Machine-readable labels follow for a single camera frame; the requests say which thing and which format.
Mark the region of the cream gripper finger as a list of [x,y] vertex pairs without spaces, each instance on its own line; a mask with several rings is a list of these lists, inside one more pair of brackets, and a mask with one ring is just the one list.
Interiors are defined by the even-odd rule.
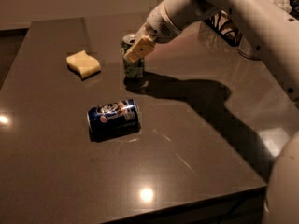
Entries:
[[148,54],[152,53],[155,48],[155,43],[148,36],[140,36],[134,44],[125,52],[123,58],[134,63],[137,60],[144,58]]

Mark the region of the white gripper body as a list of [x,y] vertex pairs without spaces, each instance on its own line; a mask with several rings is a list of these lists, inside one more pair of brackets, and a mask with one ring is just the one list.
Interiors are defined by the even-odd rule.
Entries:
[[181,31],[182,19],[179,8],[163,1],[151,11],[136,33],[146,35],[156,43],[164,44],[176,38]]

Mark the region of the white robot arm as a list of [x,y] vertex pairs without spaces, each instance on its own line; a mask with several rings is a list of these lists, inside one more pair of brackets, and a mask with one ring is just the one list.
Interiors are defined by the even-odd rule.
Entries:
[[[123,58],[135,62],[157,43],[223,10],[293,102],[299,100],[299,23],[269,0],[163,0],[137,32]],[[299,224],[299,133],[276,157],[264,201],[263,224]]]

